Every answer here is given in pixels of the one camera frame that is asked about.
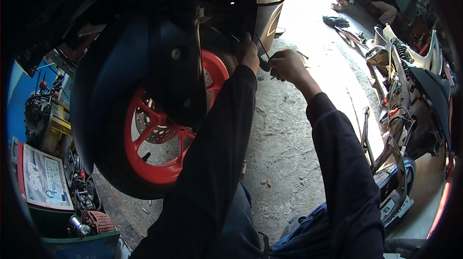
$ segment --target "blue wall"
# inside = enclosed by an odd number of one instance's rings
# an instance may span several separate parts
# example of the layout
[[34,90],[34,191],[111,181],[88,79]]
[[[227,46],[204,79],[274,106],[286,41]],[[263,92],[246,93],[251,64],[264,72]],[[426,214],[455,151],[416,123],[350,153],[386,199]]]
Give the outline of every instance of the blue wall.
[[[44,66],[48,63],[42,61],[39,65]],[[43,79],[43,74],[47,72],[45,76],[45,82],[47,85],[53,85],[53,82],[56,79],[56,74],[53,73],[48,67],[42,69],[41,79]],[[35,73],[33,78],[30,78],[27,74],[22,73],[16,87],[14,88],[11,98],[7,106],[7,135],[8,143],[11,141],[11,137],[15,136],[20,141],[26,142],[26,124],[24,123],[25,116],[24,103],[31,96],[31,93],[35,90],[35,85],[37,83],[38,72]]]

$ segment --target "coil spring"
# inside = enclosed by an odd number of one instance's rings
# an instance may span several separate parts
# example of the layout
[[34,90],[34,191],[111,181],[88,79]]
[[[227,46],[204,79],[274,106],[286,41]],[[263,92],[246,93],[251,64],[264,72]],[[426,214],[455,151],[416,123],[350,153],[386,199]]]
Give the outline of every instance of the coil spring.
[[399,57],[405,61],[410,62],[410,56],[408,55],[407,48],[403,45],[402,41],[396,40],[394,41],[394,45],[397,49],[397,53]]

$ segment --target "concrete floor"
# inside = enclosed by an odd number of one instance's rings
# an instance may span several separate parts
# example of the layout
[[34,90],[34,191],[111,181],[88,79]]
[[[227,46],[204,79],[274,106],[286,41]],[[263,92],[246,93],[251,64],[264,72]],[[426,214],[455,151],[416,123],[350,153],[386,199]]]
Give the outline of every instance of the concrete floor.
[[[383,148],[377,127],[380,112],[377,96],[370,86],[362,56],[322,22],[322,15],[338,15],[330,8],[333,1],[286,0],[278,23],[279,27],[286,28],[286,32],[280,39],[275,39],[269,54],[290,48],[308,56],[307,60],[301,56],[308,71],[334,105],[349,117],[357,134],[363,126],[362,110],[369,106],[369,140],[376,157]],[[343,16],[351,20],[348,14]],[[367,37],[373,37],[372,32],[367,31],[373,30],[375,21],[370,17],[365,19],[354,26],[367,25],[361,30]],[[269,73],[259,70],[244,184],[251,193],[256,230],[266,233],[273,243],[280,238],[292,216],[310,213],[325,201],[325,190],[313,146],[312,128],[305,115],[306,102],[292,84],[270,78]],[[161,155],[152,155],[148,161],[157,164],[175,157],[177,149],[176,140],[165,146],[144,142],[140,154],[160,151]],[[260,184],[265,178],[271,179],[271,187]],[[162,200],[153,201],[149,206],[148,201],[131,198],[115,189],[111,192],[117,196],[117,205],[132,227],[141,236],[146,236],[147,228],[162,210]]]

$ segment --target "person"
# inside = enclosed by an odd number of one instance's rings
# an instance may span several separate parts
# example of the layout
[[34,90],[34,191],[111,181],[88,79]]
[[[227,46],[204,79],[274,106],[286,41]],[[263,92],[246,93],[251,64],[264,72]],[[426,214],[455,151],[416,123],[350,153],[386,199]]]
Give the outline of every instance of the person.
[[175,190],[131,259],[382,258],[381,195],[363,149],[349,119],[291,50],[271,57],[271,74],[294,84],[307,101],[327,200],[272,246],[264,235],[261,249],[251,197],[239,181],[256,101],[257,53],[247,33],[238,46],[239,65],[186,153]]
[[399,19],[402,19],[401,9],[397,5],[395,0],[370,0],[374,7],[381,10],[382,15],[379,17],[379,21],[383,25],[391,25],[395,17],[398,15]]

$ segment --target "screwdriver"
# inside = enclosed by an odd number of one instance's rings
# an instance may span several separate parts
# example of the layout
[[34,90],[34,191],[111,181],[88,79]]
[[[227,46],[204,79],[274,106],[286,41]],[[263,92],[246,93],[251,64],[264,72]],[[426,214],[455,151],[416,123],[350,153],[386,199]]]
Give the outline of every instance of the screwdriver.
[[[239,39],[236,38],[232,33],[228,33],[228,34],[230,34],[236,41],[239,42]],[[267,55],[268,59],[270,59],[269,54],[267,53],[267,51],[265,50],[264,47],[263,47],[263,51],[265,51],[265,54]],[[263,60],[260,56],[259,56],[259,66],[262,68],[263,71],[266,71],[266,72],[269,72],[269,71],[270,71],[268,62],[266,62],[265,60]]]
[[269,67],[269,61],[270,61],[270,56],[269,54],[267,53],[267,50],[265,49],[265,46],[263,46],[263,43],[262,41],[260,40],[260,37],[257,35],[256,33],[256,36],[258,37],[259,39],[259,42],[261,43],[262,45],[262,48],[263,48],[263,51],[265,52],[265,55],[267,55],[267,58],[269,59],[268,61],[265,61],[263,60],[260,56],[259,56],[259,62],[260,62],[260,65],[261,65],[261,68],[267,72],[270,71],[270,67]]

